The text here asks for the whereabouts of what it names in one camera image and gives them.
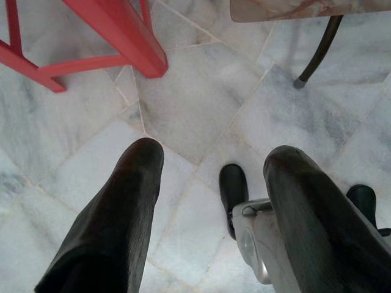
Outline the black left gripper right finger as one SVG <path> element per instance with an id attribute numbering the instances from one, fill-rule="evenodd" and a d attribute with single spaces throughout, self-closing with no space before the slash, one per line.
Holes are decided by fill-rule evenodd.
<path id="1" fill-rule="evenodd" d="M 263 174 L 301 293 L 391 293 L 391 247 L 315 161 L 282 145 Z"/>

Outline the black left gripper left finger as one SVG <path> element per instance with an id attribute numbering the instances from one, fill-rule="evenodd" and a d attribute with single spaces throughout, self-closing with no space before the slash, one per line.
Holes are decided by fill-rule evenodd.
<path id="1" fill-rule="evenodd" d="M 138 293 L 163 165 L 156 140 L 132 143 L 77 215 L 35 293 Z"/>

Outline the red plastic stool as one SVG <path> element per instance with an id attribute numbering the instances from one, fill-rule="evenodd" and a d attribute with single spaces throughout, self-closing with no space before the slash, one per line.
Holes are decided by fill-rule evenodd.
<path id="1" fill-rule="evenodd" d="M 139 0 L 140 13 L 128 0 L 62 2 L 118 53 L 38 67 L 23 55 L 16 0 L 5 0 L 9 42 L 0 39 L 0 63 L 54 93 L 66 90 L 58 77 L 83 71 L 131 65 L 146 78 L 160 78 L 167 71 L 167 56 L 153 33 L 148 0 Z"/>

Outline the marble pattern table top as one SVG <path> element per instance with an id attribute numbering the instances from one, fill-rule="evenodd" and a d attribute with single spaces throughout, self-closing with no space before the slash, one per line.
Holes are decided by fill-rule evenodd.
<path id="1" fill-rule="evenodd" d="M 237 23 L 391 11 L 391 0 L 230 0 Z"/>

